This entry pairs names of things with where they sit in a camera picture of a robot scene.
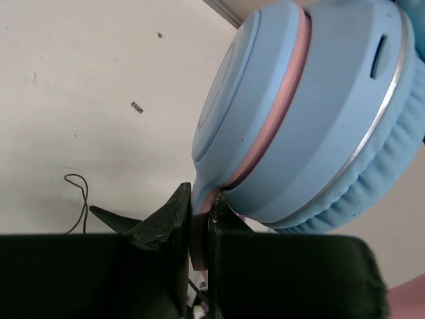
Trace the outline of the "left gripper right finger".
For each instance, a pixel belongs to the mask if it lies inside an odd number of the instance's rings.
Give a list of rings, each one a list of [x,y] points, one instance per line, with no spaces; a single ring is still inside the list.
[[[388,318],[375,256],[356,237],[257,233],[217,195],[209,216],[211,318]]]

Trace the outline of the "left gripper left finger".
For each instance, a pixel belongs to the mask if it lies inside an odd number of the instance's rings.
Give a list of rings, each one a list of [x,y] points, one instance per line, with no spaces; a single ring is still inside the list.
[[[91,211],[111,233],[3,235],[2,318],[184,318],[191,186],[144,221]]]

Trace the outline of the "blue pink cat-ear headphones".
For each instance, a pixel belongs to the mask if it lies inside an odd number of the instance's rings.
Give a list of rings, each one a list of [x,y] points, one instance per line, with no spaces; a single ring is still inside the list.
[[[424,2],[277,1],[240,26],[193,139],[190,253],[209,279],[217,195],[257,233],[332,235],[424,143]],[[424,317],[424,277],[386,289]]]

